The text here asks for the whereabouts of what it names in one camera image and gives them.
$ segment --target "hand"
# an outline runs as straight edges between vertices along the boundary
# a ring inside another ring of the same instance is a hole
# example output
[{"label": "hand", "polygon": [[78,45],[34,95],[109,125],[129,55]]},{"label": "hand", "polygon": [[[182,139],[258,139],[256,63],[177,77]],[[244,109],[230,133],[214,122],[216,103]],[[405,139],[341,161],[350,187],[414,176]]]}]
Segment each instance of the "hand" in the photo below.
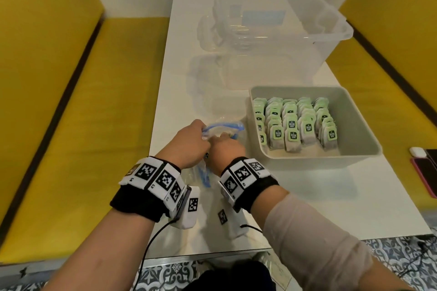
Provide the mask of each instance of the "hand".
[{"label": "hand", "polygon": [[208,168],[219,177],[232,160],[246,156],[244,146],[235,139],[230,139],[226,133],[222,133],[220,137],[213,136],[209,141],[211,148],[205,162]]},{"label": "hand", "polygon": [[181,170],[198,164],[210,148],[210,143],[202,139],[205,124],[194,120],[178,131],[176,136],[157,155],[158,159],[174,163]]}]

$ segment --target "phone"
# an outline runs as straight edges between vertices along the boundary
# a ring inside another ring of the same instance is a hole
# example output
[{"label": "phone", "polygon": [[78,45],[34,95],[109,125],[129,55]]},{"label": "phone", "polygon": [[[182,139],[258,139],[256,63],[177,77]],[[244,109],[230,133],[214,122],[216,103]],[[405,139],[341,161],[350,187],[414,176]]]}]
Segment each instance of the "phone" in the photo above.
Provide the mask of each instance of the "phone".
[{"label": "phone", "polygon": [[436,166],[437,168],[437,150],[436,149],[432,149],[432,150],[425,150],[427,153],[428,158],[431,159],[431,161],[434,163],[434,166]]},{"label": "phone", "polygon": [[431,197],[437,199],[437,168],[434,163],[428,158],[412,158],[411,163]]}]

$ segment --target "patterned tile floor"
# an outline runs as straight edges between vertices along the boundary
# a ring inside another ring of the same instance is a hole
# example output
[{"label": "patterned tile floor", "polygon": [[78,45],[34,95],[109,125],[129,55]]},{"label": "patterned tile floor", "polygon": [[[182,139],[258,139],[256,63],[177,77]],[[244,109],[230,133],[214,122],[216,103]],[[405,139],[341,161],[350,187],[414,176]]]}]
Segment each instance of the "patterned tile floor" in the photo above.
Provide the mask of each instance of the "patterned tile floor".
[{"label": "patterned tile floor", "polygon": [[[402,277],[419,291],[437,291],[437,237],[425,240],[420,247],[415,237],[366,240],[391,271]],[[178,291],[185,288],[196,276],[194,261],[144,268],[137,291]],[[46,281],[29,285],[15,285],[0,291],[39,291]]]}]

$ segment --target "table surface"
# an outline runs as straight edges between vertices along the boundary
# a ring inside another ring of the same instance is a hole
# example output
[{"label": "table surface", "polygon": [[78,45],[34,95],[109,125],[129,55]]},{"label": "table surface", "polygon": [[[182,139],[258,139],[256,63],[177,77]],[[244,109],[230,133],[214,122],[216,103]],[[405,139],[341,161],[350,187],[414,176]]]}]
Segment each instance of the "table surface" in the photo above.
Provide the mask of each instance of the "table surface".
[{"label": "table surface", "polygon": [[[197,40],[200,18],[213,0],[173,0],[150,154],[156,154],[176,132],[200,118],[211,123],[246,114],[248,91],[223,88],[211,65],[211,53]],[[339,85],[326,63],[314,85]],[[331,221],[360,239],[429,233],[429,228],[384,156],[341,170],[275,171],[279,183],[314,206]],[[196,184],[190,171],[185,181]],[[166,228],[154,241],[148,258],[259,250],[270,247],[257,231],[230,240],[217,217],[221,195],[201,187],[198,222],[189,230]],[[256,223],[246,213],[248,222]],[[167,221],[155,227],[158,230]]]}]

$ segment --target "plastic storage box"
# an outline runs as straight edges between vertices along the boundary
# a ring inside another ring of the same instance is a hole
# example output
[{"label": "plastic storage box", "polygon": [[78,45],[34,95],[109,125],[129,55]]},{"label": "plastic storage box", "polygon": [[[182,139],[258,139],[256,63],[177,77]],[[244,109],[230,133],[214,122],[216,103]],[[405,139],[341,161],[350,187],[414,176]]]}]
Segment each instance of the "plastic storage box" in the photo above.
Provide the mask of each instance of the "plastic storage box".
[{"label": "plastic storage box", "polygon": [[340,40],[353,29],[324,0],[214,0],[198,25],[205,51],[216,52],[216,65],[228,89],[300,85],[313,76]]},{"label": "plastic storage box", "polygon": [[[338,149],[325,152],[320,143],[316,143],[304,147],[300,153],[288,153],[285,150],[267,150],[267,152],[262,150],[252,100],[272,97],[284,99],[310,97],[313,101],[318,97],[328,98],[330,101],[329,111],[338,130]],[[346,89],[339,86],[254,87],[250,90],[250,101],[247,105],[247,125],[252,157],[258,159],[266,167],[276,170],[344,168],[366,158],[382,154],[381,145],[361,116],[351,96]]]}]

